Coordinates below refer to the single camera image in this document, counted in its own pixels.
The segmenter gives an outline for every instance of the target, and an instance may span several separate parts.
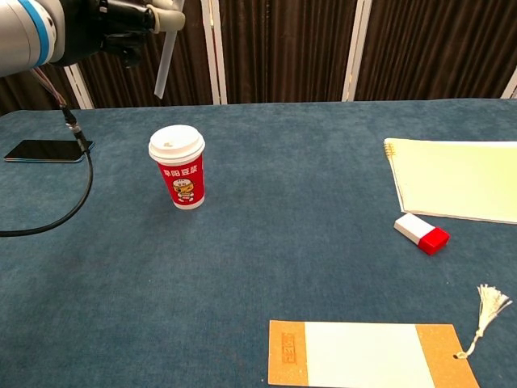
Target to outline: red label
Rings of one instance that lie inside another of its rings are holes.
[[[158,163],[172,200],[178,205],[193,205],[204,197],[203,155],[182,166]]]

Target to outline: phone screen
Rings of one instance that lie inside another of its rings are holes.
[[[91,150],[93,142],[88,141]],[[8,162],[79,162],[84,154],[75,140],[23,140],[5,156]]]

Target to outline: red and white eraser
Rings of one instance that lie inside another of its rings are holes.
[[[451,237],[445,230],[436,228],[411,213],[396,220],[394,227],[428,255],[445,247]]]

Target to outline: white plastic tube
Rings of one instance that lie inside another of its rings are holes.
[[[185,0],[174,0],[174,8],[177,11],[183,11]],[[176,42],[177,31],[167,32],[165,35],[165,42],[163,42],[162,58],[160,59],[160,67],[158,67],[158,74],[156,76],[156,85],[154,86],[154,95],[159,99],[163,98],[165,85],[167,83],[167,76],[169,75],[170,61],[172,60],[172,51]]]

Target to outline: spiral binding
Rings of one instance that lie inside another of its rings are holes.
[[[391,158],[395,155],[395,146],[392,143],[385,143],[386,158]]]

